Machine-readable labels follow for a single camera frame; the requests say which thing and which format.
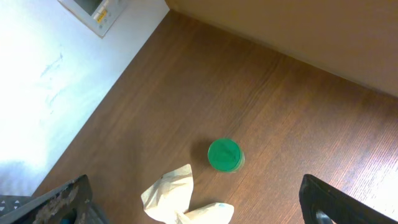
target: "crumpled paper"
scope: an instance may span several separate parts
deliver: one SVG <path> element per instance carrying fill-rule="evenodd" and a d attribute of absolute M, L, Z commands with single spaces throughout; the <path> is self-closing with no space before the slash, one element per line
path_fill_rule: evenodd
<path fill-rule="evenodd" d="M 166 224 L 228 224 L 234 207 L 212 203 L 188 212 L 193 191 L 191 165 L 164 174 L 141 195 L 144 211 L 154 220 Z"/>

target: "glossy white surface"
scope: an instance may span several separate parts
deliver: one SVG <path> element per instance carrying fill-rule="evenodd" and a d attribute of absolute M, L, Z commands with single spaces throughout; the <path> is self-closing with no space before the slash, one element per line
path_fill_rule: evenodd
<path fill-rule="evenodd" d="M 56 0 L 0 1 L 0 194 L 31 195 L 169 11 L 134 0 L 103 39 Z"/>

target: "wooden table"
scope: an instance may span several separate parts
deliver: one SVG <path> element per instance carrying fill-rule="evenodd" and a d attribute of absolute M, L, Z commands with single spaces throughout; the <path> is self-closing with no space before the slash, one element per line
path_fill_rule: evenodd
<path fill-rule="evenodd" d="M 87 174 L 113 223 L 156 223 L 140 194 L 189 163 L 190 208 L 230 203 L 231 223 L 303 223 L 306 173 L 398 219 L 397 135 L 397 99 L 170 12 L 35 195 Z M 207 161 L 223 137 L 237 173 Z"/>

